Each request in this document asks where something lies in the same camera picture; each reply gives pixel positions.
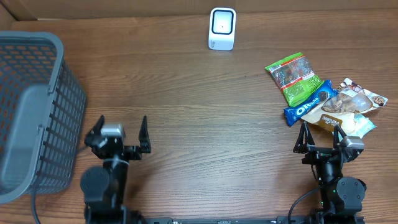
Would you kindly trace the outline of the light blue snack packet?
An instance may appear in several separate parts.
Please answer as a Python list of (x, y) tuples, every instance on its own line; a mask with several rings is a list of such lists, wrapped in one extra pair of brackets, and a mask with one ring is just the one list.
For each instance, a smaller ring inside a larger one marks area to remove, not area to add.
[(356, 136), (361, 139), (376, 127), (369, 118), (360, 113), (343, 113), (332, 116), (332, 118), (341, 120), (339, 125), (348, 136)]

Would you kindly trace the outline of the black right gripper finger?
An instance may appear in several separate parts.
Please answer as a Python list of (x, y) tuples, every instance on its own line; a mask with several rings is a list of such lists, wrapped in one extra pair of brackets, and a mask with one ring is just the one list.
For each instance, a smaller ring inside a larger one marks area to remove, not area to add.
[(344, 137), (346, 137), (346, 133), (340, 125), (336, 124), (333, 131), (333, 147), (337, 148)]
[(308, 123), (303, 122), (300, 128), (298, 139), (293, 148), (294, 153), (305, 154), (315, 148), (315, 142), (310, 133)]

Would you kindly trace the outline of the beige mushroom snack bag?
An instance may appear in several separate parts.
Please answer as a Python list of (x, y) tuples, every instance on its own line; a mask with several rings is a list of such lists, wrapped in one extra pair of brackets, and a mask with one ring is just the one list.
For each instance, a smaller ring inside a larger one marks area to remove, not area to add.
[(319, 103), (302, 119), (316, 124), (327, 131), (333, 131), (338, 125), (345, 133), (353, 133), (359, 128), (355, 120), (358, 114), (364, 114), (382, 108), (388, 99), (363, 88), (350, 78), (345, 78), (339, 85), (338, 94)]

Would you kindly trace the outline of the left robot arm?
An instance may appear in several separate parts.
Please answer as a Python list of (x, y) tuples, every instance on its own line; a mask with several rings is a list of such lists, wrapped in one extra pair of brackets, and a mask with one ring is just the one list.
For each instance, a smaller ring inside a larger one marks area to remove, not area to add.
[(104, 116), (85, 136), (85, 146), (103, 161), (102, 166), (86, 170), (80, 180), (84, 193), (86, 223), (146, 223), (139, 211), (124, 206), (124, 193), (130, 161), (139, 161), (151, 152), (144, 116), (139, 131), (139, 145), (124, 144), (126, 134), (121, 124), (106, 124)]

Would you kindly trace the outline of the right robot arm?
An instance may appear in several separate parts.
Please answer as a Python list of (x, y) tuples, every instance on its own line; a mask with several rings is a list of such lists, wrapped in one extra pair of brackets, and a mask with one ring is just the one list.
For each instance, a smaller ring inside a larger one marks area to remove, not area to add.
[(340, 126), (333, 131), (332, 147), (317, 147), (308, 124), (302, 123), (293, 152), (303, 154), (302, 164), (310, 165), (318, 187), (299, 197), (290, 207), (287, 221), (293, 222), (292, 212), (305, 197), (319, 193), (321, 208), (314, 209), (302, 223), (364, 223), (358, 217), (367, 190), (366, 184), (343, 175), (343, 165), (355, 160), (364, 151), (364, 143), (357, 136), (347, 135)]

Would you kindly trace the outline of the green Haribo candy bag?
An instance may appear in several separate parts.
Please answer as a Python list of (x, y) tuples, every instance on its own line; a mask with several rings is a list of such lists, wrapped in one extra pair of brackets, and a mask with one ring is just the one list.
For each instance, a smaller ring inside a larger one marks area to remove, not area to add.
[(270, 73), (289, 106), (303, 103), (323, 84), (308, 58), (301, 52), (278, 60), (264, 69)]

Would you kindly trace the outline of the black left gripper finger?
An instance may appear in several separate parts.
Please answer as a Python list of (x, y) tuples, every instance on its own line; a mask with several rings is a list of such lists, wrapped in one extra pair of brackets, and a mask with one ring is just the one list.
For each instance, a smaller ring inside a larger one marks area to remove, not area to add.
[(143, 117), (141, 128), (139, 131), (139, 142), (140, 150), (142, 153), (151, 153), (152, 146), (150, 143), (148, 126), (147, 126), (147, 116)]
[(85, 146), (97, 145), (102, 140), (101, 128), (104, 125), (104, 115), (99, 117), (96, 124), (90, 129), (84, 139)]

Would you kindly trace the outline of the dark blue snack packet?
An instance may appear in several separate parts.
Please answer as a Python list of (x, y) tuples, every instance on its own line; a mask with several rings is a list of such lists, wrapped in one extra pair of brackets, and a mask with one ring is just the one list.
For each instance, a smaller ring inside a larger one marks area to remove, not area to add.
[(338, 90), (332, 88), (331, 80), (325, 80), (303, 103), (284, 109), (288, 126), (293, 126), (302, 116), (316, 107), (316, 105), (329, 100), (337, 94)]

